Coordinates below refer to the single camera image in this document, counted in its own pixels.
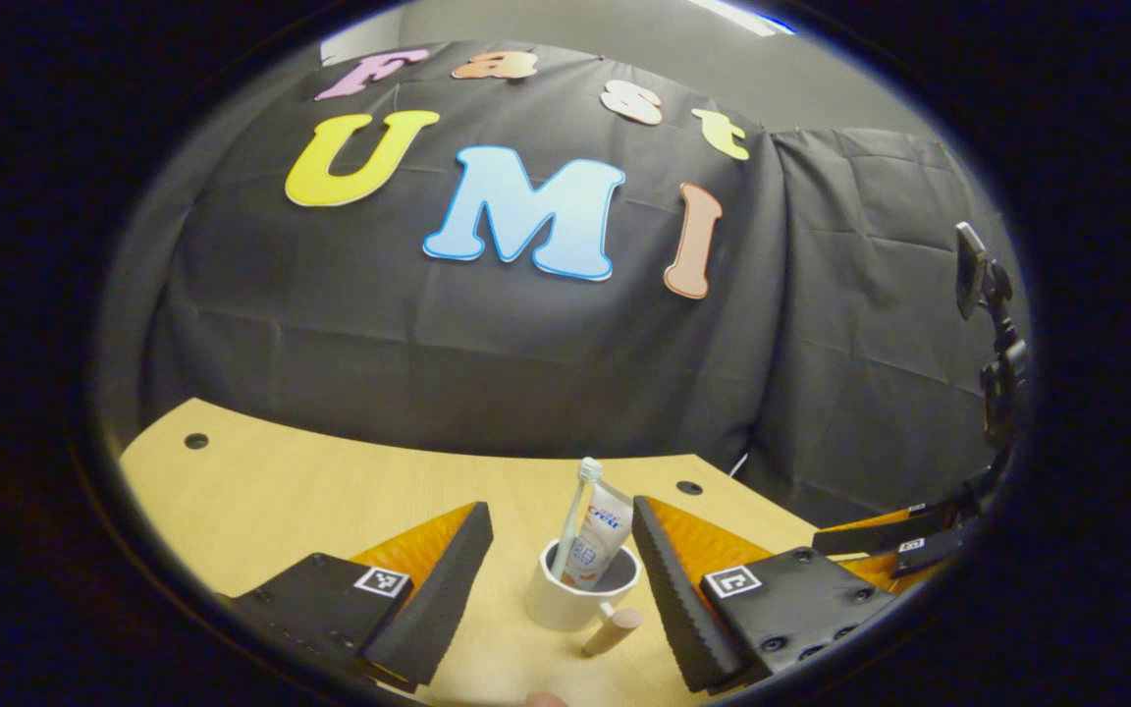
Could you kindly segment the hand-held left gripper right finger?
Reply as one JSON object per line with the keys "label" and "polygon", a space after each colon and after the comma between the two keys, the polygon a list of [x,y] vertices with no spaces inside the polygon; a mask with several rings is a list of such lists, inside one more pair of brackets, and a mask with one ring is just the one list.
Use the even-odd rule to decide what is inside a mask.
{"label": "hand-held left gripper right finger", "polygon": [[633,509],[651,595],[691,692],[779,675],[896,600],[814,549],[774,554],[650,495],[634,497]]}

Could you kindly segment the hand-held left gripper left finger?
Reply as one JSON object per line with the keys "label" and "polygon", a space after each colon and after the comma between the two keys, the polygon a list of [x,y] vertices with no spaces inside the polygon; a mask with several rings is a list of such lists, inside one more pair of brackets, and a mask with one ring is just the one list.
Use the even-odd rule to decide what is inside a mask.
{"label": "hand-held left gripper left finger", "polygon": [[334,675],[412,692],[435,676],[491,541],[487,505],[466,503],[354,558],[313,552],[230,609]]}

